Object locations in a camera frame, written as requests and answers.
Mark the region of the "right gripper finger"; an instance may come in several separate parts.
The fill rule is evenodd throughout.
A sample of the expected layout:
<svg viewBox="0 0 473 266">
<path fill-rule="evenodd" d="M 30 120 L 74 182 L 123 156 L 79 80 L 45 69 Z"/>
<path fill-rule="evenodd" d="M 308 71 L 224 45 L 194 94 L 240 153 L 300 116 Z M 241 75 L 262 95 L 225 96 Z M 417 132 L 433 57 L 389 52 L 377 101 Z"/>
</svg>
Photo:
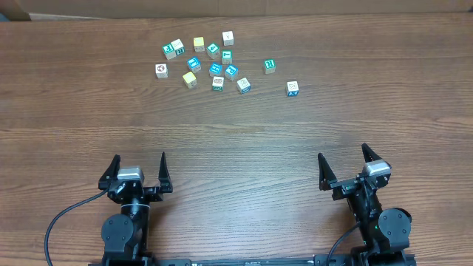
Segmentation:
<svg viewBox="0 0 473 266">
<path fill-rule="evenodd" d="M 319 189 L 321 191 L 330 190 L 331 185 L 337 182 L 337 178 L 322 153 L 318 154 L 318 163 L 319 163 Z"/>
<path fill-rule="evenodd" d="M 377 155 L 366 143 L 363 143 L 361 148 L 366 163 L 381 160 L 381 157 Z"/>
</svg>

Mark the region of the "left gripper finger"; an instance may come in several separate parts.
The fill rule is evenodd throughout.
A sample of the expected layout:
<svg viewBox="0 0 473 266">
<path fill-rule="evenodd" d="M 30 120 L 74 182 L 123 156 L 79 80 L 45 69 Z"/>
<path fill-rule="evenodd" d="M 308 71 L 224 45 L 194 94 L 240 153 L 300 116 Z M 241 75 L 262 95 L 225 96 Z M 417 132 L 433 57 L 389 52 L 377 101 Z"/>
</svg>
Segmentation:
<svg viewBox="0 0 473 266">
<path fill-rule="evenodd" d="M 117 179 L 119 170 L 120 170 L 120 155 L 116 154 L 113 157 L 107 170 L 105 170 L 101 178 L 98 180 L 98 188 L 100 190 L 108 189 L 110 185 L 112 184 L 112 182 Z"/>
<path fill-rule="evenodd" d="M 160 169 L 158 174 L 158 180 L 160 182 L 160 193 L 167 194 L 173 192 L 173 185 L 171 182 L 169 170 L 167 168 L 166 153 L 163 152 L 160 159 Z"/>
</svg>

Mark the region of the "green letter R block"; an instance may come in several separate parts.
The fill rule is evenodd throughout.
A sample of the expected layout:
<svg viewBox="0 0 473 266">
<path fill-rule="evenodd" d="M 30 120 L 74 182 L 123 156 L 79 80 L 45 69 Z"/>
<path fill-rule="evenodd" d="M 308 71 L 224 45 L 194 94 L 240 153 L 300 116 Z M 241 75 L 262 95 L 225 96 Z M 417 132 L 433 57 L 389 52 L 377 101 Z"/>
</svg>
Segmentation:
<svg viewBox="0 0 473 266">
<path fill-rule="evenodd" d="M 264 60 L 264 71 L 266 75 L 276 71 L 276 62 L 272 58 Z"/>
</svg>

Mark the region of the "pretzel picture block blue side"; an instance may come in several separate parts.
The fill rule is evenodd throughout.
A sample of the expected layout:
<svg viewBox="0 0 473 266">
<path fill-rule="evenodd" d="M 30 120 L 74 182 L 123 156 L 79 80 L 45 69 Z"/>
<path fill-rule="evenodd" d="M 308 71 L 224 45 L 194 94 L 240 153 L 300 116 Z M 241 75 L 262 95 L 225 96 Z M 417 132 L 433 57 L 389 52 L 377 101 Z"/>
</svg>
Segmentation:
<svg viewBox="0 0 473 266">
<path fill-rule="evenodd" d="M 251 84 L 247 78 L 242 78 L 237 81 L 237 88 L 239 92 L 243 95 L 251 90 Z"/>
</svg>

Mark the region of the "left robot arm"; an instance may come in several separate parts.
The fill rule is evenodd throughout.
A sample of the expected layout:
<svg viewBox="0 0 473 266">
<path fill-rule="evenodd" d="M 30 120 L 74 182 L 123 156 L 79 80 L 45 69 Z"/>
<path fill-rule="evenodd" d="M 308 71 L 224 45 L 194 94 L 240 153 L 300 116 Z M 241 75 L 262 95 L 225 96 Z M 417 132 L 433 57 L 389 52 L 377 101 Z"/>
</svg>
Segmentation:
<svg viewBox="0 0 473 266">
<path fill-rule="evenodd" d="M 98 181 L 98 188 L 120 205 L 120 213 L 107 218 L 101 228 L 102 265 L 158 264 L 147 246 L 150 204 L 163 201 L 163 195 L 173 191 L 165 154 L 161 155 L 158 181 L 156 186 L 145 186 L 140 166 L 122 168 L 120 156 L 114 156 Z"/>
</svg>

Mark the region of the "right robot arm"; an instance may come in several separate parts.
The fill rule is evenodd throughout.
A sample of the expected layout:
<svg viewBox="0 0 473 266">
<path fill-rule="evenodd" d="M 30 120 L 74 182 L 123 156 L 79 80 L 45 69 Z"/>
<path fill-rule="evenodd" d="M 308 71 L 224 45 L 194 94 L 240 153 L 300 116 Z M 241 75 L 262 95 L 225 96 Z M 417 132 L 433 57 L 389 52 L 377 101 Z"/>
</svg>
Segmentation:
<svg viewBox="0 0 473 266">
<path fill-rule="evenodd" d="M 402 208 L 384 210 L 376 194 L 388 185 L 392 166 L 366 143 L 361 148 L 365 161 L 361 172 L 342 181 L 337 180 L 324 155 L 318 154 L 319 189 L 332 191 L 335 201 L 346 199 L 355 217 L 355 225 L 337 239 L 323 262 L 326 265 L 415 265 L 415 257 L 405 253 L 412 229 L 411 214 Z M 335 258 L 337 247 L 355 230 L 360 230 L 364 244 Z"/>
</svg>

